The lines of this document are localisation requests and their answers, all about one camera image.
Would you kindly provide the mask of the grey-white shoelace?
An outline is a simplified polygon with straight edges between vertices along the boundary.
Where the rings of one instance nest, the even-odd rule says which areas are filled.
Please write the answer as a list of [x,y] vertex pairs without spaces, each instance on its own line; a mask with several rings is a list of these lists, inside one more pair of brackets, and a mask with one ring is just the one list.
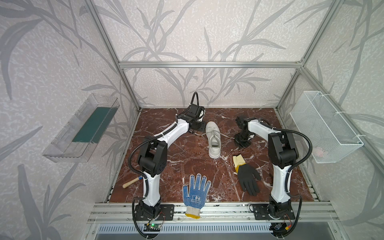
[[215,128],[209,128],[206,130],[206,132],[204,134],[201,134],[201,135],[197,134],[196,131],[194,131],[194,130],[190,130],[190,133],[192,133],[193,135],[196,135],[196,136],[200,136],[200,137],[203,137],[204,135],[209,134],[210,135],[210,137],[208,138],[209,141],[211,139],[216,139],[217,141],[219,141],[221,139],[221,136],[224,136],[224,137],[232,139],[232,140],[235,139],[234,137],[230,137],[230,136],[227,136],[227,135],[221,133],[220,130],[215,129]]

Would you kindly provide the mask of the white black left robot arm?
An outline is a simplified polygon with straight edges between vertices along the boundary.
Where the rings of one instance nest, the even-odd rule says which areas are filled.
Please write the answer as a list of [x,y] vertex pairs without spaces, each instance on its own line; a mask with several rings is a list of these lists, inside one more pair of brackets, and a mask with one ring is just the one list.
[[140,204],[154,208],[161,203],[160,175],[167,166],[168,148],[182,135],[189,131],[202,132],[206,122],[203,121],[205,108],[190,104],[175,121],[162,132],[145,137],[129,155],[128,165],[132,172],[143,177],[144,193],[139,198]]

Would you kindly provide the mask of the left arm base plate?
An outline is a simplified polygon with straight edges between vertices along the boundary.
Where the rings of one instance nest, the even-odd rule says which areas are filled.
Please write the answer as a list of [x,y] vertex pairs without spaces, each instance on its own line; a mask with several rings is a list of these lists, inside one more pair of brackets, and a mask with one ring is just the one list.
[[175,213],[175,205],[160,204],[154,207],[136,205],[134,214],[137,221],[172,221]]

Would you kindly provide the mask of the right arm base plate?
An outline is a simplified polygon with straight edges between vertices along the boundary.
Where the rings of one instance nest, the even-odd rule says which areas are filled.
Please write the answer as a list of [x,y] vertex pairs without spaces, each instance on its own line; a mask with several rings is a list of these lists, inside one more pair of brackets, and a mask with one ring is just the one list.
[[249,210],[254,214],[255,220],[295,220],[296,216],[292,206],[285,204],[250,204]]

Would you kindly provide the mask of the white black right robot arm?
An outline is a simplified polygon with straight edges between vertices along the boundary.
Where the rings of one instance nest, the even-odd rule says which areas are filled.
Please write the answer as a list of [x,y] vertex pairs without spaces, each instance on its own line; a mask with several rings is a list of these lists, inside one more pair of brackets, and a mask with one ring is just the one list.
[[[276,204],[289,202],[293,197],[290,193],[291,173],[294,168],[311,156],[313,144],[310,138],[298,131],[273,127],[262,118],[237,117],[236,124],[241,129],[241,132],[234,136],[235,144],[238,147],[249,147],[254,136],[267,141],[269,160],[274,167],[271,202]],[[298,161],[299,151],[294,135],[302,137],[309,147],[308,152],[300,161]]]

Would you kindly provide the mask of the white leather sneaker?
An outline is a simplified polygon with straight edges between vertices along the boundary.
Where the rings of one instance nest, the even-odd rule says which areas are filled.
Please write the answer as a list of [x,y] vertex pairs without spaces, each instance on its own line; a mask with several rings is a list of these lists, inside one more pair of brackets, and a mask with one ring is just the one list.
[[206,136],[209,144],[209,156],[218,159],[221,155],[221,132],[218,125],[212,121],[206,125]]

